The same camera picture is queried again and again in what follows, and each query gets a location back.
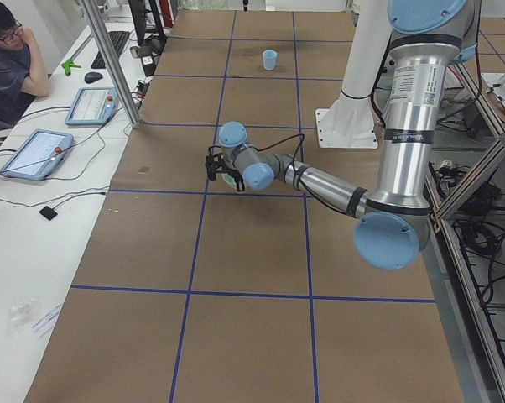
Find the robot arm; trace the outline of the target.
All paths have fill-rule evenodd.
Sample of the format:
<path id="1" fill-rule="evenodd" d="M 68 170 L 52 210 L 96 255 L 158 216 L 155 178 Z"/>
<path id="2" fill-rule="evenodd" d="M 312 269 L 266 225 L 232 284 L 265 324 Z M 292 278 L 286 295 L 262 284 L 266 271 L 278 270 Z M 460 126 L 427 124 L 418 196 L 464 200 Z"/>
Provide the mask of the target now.
<path id="1" fill-rule="evenodd" d="M 208 178 L 239 191 L 282 181 L 357 220 L 353 243 L 369 264 L 398 270 L 430 237 L 424 179 L 446 72 L 476 52 L 478 1 L 366 1 L 339 98 L 316 113 L 320 146 L 341 150 L 343 180 L 291 154 L 251 144 L 241 123 L 221 126 Z"/>

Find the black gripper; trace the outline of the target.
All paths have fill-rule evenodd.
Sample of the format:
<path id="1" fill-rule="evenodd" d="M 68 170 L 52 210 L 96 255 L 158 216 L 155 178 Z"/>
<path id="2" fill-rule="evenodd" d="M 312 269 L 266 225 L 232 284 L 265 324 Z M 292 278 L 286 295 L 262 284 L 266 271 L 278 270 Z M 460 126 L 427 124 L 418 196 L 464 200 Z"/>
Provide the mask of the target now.
<path id="1" fill-rule="evenodd" d="M 237 191 L 238 192 L 244 191 L 244 182 L 242 179 L 239 179 L 239 172 L 237 170 L 234 170 L 233 168 L 229 168 L 225 162 L 221 162 L 218 172 L 220 173 L 220 175 L 227 173 L 230 176 L 232 176 L 234 178 Z"/>

